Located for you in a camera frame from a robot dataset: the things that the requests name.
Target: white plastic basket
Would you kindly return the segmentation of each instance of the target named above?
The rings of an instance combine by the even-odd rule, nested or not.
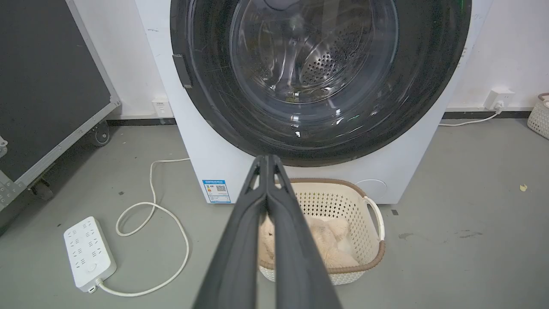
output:
[[[356,267],[328,268],[334,285],[356,281],[367,270],[377,266],[385,254],[385,226],[374,201],[356,185],[335,179],[291,179],[292,188],[303,213],[321,218],[345,218]],[[373,223],[370,205],[376,215],[379,233]],[[259,261],[259,270],[270,281],[275,280],[274,265]]]
[[[540,101],[528,117],[528,127],[549,139],[549,93],[542,93],[537,97]]]

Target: floor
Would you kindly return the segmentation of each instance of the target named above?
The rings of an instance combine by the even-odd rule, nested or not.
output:
[[[118,265],[107,286],[140,291],[163,282],[184,255],[173,220],[158,212],[128,238],[117,236],[114,224],[126,207],[151,199],[152,161],[186,155],[174,126],[121,127],[103,148],[73,147],[48,174],[55,198],[45,204],[19,198],[16,206],[24,210],[0,237],[1,307],[190,308],[232,207],[205,203],[189,162],[158,166],[154,174],[161,204],[179,217],[191,240],[189,262],[168,286],[136,299],[82,293],[74,287],[62,236],[95,216]],[[548,155],[549,141],[523,119],[440,128],[401,202],[382,207],[387,251],[381,264],[336,287],[343,306],[546,307]],[[123,230],[148,212],[136,211]],[[275,307],[275,286],[262,276],[258,297],[259,308]]]

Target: washing machine door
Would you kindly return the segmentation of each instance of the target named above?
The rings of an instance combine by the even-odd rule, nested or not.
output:
[[[367,155],[411,128],[459,62],[471,0],[173,0],[182,84],[227,141],[286,165]]]

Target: beige fluffy cloth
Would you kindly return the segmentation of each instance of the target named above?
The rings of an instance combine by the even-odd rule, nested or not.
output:
[[[323,221],[307,214],[305,220],[326,268],[358,266],[350,254],[338,249],[338,242],[349,233],[347,220],[337,218]],[[269,217],[259,227],[259,259],[275,263],[275,226]]]

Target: power strip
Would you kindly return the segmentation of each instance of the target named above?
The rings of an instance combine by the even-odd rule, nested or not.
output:
[[[99,223],[87,217],[67,229],[63,237],[76,287],[83,292],[95,292],[96,279],[105,280],[116,270]]]

